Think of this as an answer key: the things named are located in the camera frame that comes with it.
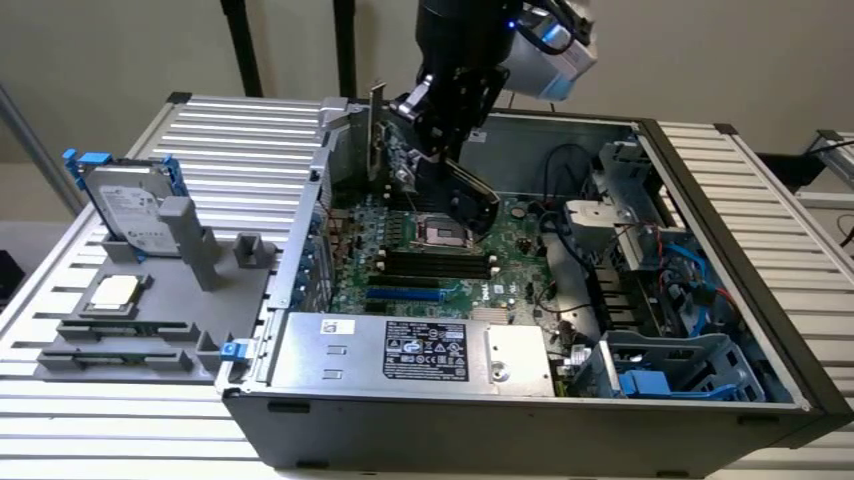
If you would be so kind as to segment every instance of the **power supply label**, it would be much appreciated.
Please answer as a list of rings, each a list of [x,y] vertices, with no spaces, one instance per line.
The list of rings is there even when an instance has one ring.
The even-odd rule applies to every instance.
[[[383,374],[394,380],[467,382],[466,325],[386,322]]]

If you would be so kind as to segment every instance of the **cable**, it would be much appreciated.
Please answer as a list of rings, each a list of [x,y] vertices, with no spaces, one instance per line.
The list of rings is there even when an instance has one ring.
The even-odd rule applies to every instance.
[[[813,150],[807,150],[803,156],[809,157],[810,155],[815,155],[817,153],[830,152],[837,148],[847,147],[849,145],[854,145],[854,140],[847,140],[845,142],[839,142],[834,145],[827,145],[826,147],[814,148]]]
[[[699,256],[697,256],[687,248],[681,247],[675,243],[669,243],[665,248],[697,263],[697,265],[699,266],[699,275],[702,277],[702,280],[706,281],[706,261],[699,258]]]
[[[546,55],[562,55],[575,43],[575,35],[573,35],[573,31],[569,29],[567,31],[570,32],[570,41],[566,42],[566,45],[561,48],[555,48],[546,42],[543,42],[543,39],[539,38],[539,35],[534,33],[534,31],[526,25],[519,25],[519,28],[517,30],[519,31],[525,39],[531,43],[531,45],[534,45],[534,47]]]
[[[638,227],[643,225],[642,223],[633,223],[631,225],[625,225],[623,229],[615,233],[614,235],[611,235],[611,238],[609,238],[609,241],[605,242],[605,248],[602,249],[602,259],[605,259],[613,248],[617,248],[617,242],[619,241],[619,237],[623,236],[623,234],[633,229],[633,227]]]
[[[733,308],[735,308],[735,300],[733,300],[733,296],[730,295],[730,292],[723,290],[723,288],[721,287],[715,288],[715,292],[718,292],[718,295],[726,298],[726,301],[730,302],[730,305],[733,305]]]
[[[570,177],[570,181],[573,182],[573,187],[575,187],[575,185],[578,185],[578,177],[573,173],[573,168],[570,167],[569,164],[563,164],[563,170],[566,171],[566,176]],[[585,189],[585,185],[586,184],[587,184],[587,182],[586,182],[586,179],[585,179],[585,182],[582,182],[582,186],[578,189],[579,192]],[[561,179],[558,179],[555,181],[555,189],[553,190],[553,193],[551,193],[553,200],[558,198],[558,191],[559,190],[561,190]]]
[[[557,147],[553,147],[551,150],[549,150],[549,153],[546,153],[546,161],[545,161],[546,168],[543,170],[543,202],[549,201],[549,169],[551,165],[551,159],[558,154],[558,152],[563,149],[581,150],[582,153],[587,155],[587,161],[590,161],[590,157],[593,157],[593,154],[590,153],[590,151],[582,145],[573,142],[562,143]],[[573,183],[574,183],[573,188],[579,188],[577,179],[573,179]]]
[[[699,336],[699,332],[703,330],[703,327],[706,326],[706,307],[699,307],[697,310],[698,310],[697,323],[694,324],[694,328],[691,329],[691,333],[689,334],[689,337]]]
[[[851,230],[846,233],[845,229],[842,228],[842,219],[850,217],[854,218],[854,214],[851,213],[846,213],[845,215],[839,215],[837,217],[837,228],[839,229],[839,233],[842,233],[842,235],[845,235],[845,239],[842,240],[842,242],[839,242],[839,246],[842,248],[849,246],[849,243],[851,243],[851,241],[854,241],[854,225],[851,226]]]
[[[549,313],[562,314],[562,313],[574,312],[575,310],[581,310],[582,308],[593,307],[593,304],[590,304],[590,303],[582,303],[581,305],[575,305],[574,307],[566,308],[563,310],[553,310],[553,309],[547,308],[546,306],[543,306],[543,294],[546,293],[546,290],[549,290],[554,286],[555,286],[555,281],[553,280],[551,283],[549,284],[549,286],[546,288],[543,288],[541,290],[539,294],[537,295],[537,300],[534,301],[534,303],[541,308],[541,310],[543,310],[543,311],[546,311]]]
[[[318,202],[320,204],[320,207],[323,208],[323,211],[326,212],[326,217],[327,217],[327,228],[330,229],[330,233],[332,235],[338,235],[338,228],[335,228],[335,220],[332,219],[332,212],[330,211],[330,208],[323,205],[323,202]]]

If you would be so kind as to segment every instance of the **sticker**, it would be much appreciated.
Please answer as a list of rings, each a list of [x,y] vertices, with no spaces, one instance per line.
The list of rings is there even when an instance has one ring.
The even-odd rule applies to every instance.
[[[99,189],[107,210],[127,242],[152,255],[178,255],[170,227],[158,219],[160,202],[147,190],[103,186]]]
[[[343,318],[328,318],[320,322],[320,333],[324,335],[352,335],[356,332],[356,321]]]
[[[474,143],[486,143],[486,132],[479,129],[472,129],[468,134],[468,141]]]
[[[392,380],[468,381],[466,325],[386,322],[383,374]]]

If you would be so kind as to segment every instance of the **metal frame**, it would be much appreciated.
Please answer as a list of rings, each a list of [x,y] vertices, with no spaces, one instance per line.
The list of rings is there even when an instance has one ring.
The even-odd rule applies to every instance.
[[[44,145],[41,145],[36,132],[32,130],[24,115],[15,106],[15,102],[3,87],[3,83],[0,83],[0,118],[3,118],[9,126],[12,134],[17,138],[21,147],[24,147],[24,151],[29,155],[32,163],[41,172],[41,175],[51,185],[53,192],[59,196],[63,205],[71,211],[72,215],[78,215],[86,204],[78,195],[78,191],[68,179],[66,171],[45,150]]]
[[[514,116],[514,114],[499,113],[502,116]],[[585,116],[569,116],[562,114],[533,114],[530,112],[519,113],[521,118],[553,118],[566,119],[567,121],[585,121]],[[691,424],[699,430],[713,429],[713,424],[702,423],[705,420],[715,418],[714,423],[722,422],[727,424],[729,420],[725,420],[727,416],[737,418],[738,423],[750,427],[758,428],[751,432],[759,432],[765,428],[759,427],[759,424],[767,422],[769,419],[774,419],[771,423],[775,425],[773,428],[774,434],[763,437],[758,443],[751,443],[751,440],[745,440],[745,443],[734,446],[727,445],[721,452],[713,452],[709,448],[699,444],[693,448],[699,448],[706,452],[705,458],[698,460],[695,464],[682,463],[673,458],[657,458],[657,452],[662,450],[669,451],[671,448],[685,447],[685,444],[669,443],[667,447],[662,444],[655,445],[649,450],[643,445],[634,443],[634,451],[638,454],[639,450],[643,450],[642,458],[647,460],[646,467],[653,470],[645,472],[645,475],[669,475],[681,474],[689,476],[705,475],[710,473],[714,468],[726,464],[734,460],[733,457],[727,459],[727,455],[741,456],[745,452],[751,451],[755,448],[761,448],[767,443],[775,446],[798,447],[807,441],[813,440],[821,432],[830,431],[847,423],[851,419],[851,410],[842,398],[839,392],[833,386],[827,375],[822,371],[822,367],[815,360],[806,343],[801,339],[797,330],[786,317],[786,313],[779,306],[774,295],[771,294],[763,280],[751,265],[746,254],[742,251],[735,238],[729,231],[723,220],[715,211],[711,202],[705,196],[703,190],[699,187],[695,175],[686,168],[685,161],[677,153],[677,150],[670,143],[667,136],[663,134],[659,124],[647,119],[619,119],[594,117],[594,121],[606,122],[618,125],[634,125],[638,132],[643,135],[645,145],[649,148],[653,161],[665,177],[665,183],[669,187],[674,197],[683,207],[683,214],[694,232],[698,234],[703,245],[710,253],[715,270],[722,277],[725,285],[730,288],[730,291],[739,292],[735,297],[739,302],[742,311],[750,312],[755,318],[755,322],[751,325],[751,330],[757,334],[757,338],[763,346],[766,352],[774,351],[779,355],[779,358],[774,358],[769,355],[771,364],[778,372],[781,380],[787,385],[793,395],[794,404],[714,404],[705,402],[690,401],[643,401],[643,400],[607,400],[607,399],[567,399],[567,398],[547,398],[547,399],[531,399],[531,398],[515,398],[501,397],[494,399],[484,399],[480,396],[474,395],[440,395],[440,394],[410,394],[406,392],[367,392],[367,391],[319,391],[311,389],[283,389],[275,386],[267,385],[270,373],[272,369],[272,362],[276,358],[274,348],[276,348],[276,339],[280,338],[282,328],[284,327],[284,315],[278,316],[280,322],[271,324],[271,329],[267,330],[264,338],[267,341],[267,347],[259,350],[259,357],[255,358],[254,373],[251,377],[254,381],[243,384],[242,386],[231,385],[227,381],[230,371],[220,371],[218,379],[218,387],[223,391],[223,400],[226,405],[235,416],[236,420],[242,424],[244,432],[250,438],[250,441],[256,446],[262,458],[272,466],[287,467],[300,466],[303,462],[307,462],[304,466],[323,466],[327,460],[331,460],[331,464],[336,468],[364,468],[364,464],[359,463],[355,459],[366,458],[372,459],[374,464],[382,465],[383,469],[412,469],[419,470],[454,470],[454,471],[490,471],[495,468],[495,471],[506,472],[522,472],[521,468],[525,466],[525,473],[538,474],[561,474],[566,473],[562,469],[562,464],[550,462],[538,462],[537,465],[530,464],[530,458],[562,458],[558,451],[551,452],[554,448],[571,448],[577,451],[583,450],[583,446],[577,442],[570,446],[569,444],[561,445],[538,445],[537,453],[531,447],[525,448],[515,446],[517,452],[509,455],[507,459],[502,461],[493,461],[483,456],[484,452],[476,447],[466,447],[467,458],[458,456],[443,456],[442,466],[427,466],[427,464],[414,457],[411,452],[400,451],[398,445],[390,443],[383,439],[379,432],[375,432],[375,427],[371,424],[366,424],[358,419],[360,416],[370,417],[372,421],[380,422],[382,425],[394,425],[396,422],[403,422],[404,418],[419,418],[431,416],[431,418],[451,417],[458,418],[464,415],[463,418],[458,418],[458,430],[460,438],[466,439],[466,445],[474,443],[482,443],[483,447],[490,452],[507,451],[505,449],[505,438],[510,438],[518,434],[513,429],[521,429],[521,425],[515,423],[506,423],[509,418],[513,418],[519,412],[527,412],[535,418],[541,415],[550,418],[549,422],[537,421],[533,422],[538,425],[537,434],[543,435],[547,438],[561,438],[559,430],[566,425],[587,424],[591,419],[598,419],[597,422],[610,424],[618,417],[626,414],[626,409],[630,409],[633,418],[645,419],[643,430],[633,430],[631,427],[625,426],[619,435],[614,436],[613,431],[607,428],[602,430],[595,429],[595,435],[601,442],[605,442],[611,446],[610,452],[626,448],[622,445],[625,438],[637,438],[635,435],[655,435],[657,438],[666,439],[669,434],[665,433],[669,427],[661,422],[665,422],[662,418],[658,418],[659,414],[665,414],[669,417],[669,421],[677,420],[677,424]],[[745,185],[750,186],[762,185],[759,180],[753,180],[747,177],[741,180]],[[331,419],[331,412],[336,409],[344,409],[350,412],[347,416],[347,425],[351,430],[338,424],[339,420]],[[488,440],[478,440],[471,435],[476,432],[482,432],[488,429],[491,432]],[[299,431],[299,432],[320,432],[312,433],[304,437],[304,443],[300,442],[299,446],[291,445],[300,450],[299,452],[287,451],[283,449],[283,443],[278,437],[276,432],[283,431]],[[335,438],[347,437],[354,432],[362,432],[364,438],[370,438],[371,442],[364,445],[351,446],[347,453],[336,445]],[[318,442],[324,443],[322,450],[312,449],[312,445],[318,445]],[[370,451],[382,450],[394,453],[387,455],[371,456]],[[598,458],[594,452],[589,452],[579,458]],[[573,473],[582,475],[591,475],[602,473],[602,471],[587,471],[590,464],[585,466],[577,466],[578,470]],[[610,465],[607,473],[610,475],[637,475],[639,473],[639,464],[634,464],[635,470],[627,467],[627,464]]]
[[[813,141],[807,152],[817,148],[831,147],[838,143],[854,140],[854,133],[835,132],[833,130],[819,130],[818,138]],[[854,188],[854,145],[835,148],[818,154],[822,162],[827,165],[839,179]]]
[[[262,77],[255,59],[255,47],[252,46],[252,30],[246,15],[246,0],[220,0],[220,5],[228,21],[243,91],[247,97],[263,97]]]

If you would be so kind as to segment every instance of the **blue cable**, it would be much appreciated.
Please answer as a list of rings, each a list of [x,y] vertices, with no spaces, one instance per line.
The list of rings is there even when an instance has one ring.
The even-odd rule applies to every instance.
[[[699,307],[697,311],[698,311],[697,323],[694,324],[694,328],[691,329],[691,333],[689,334],[689,337],[699,336],[699,332],[703,330],[703,327],[706,326],[706,307]]]
[[[699,258],[687,248],[681,247],[675,243],[669,243],[667,245],[665,245],[665,249],[682,255],[689,260],[693,260],[699,267],[699,274],[703,277],[703,280],[706,280],[706,260]]]

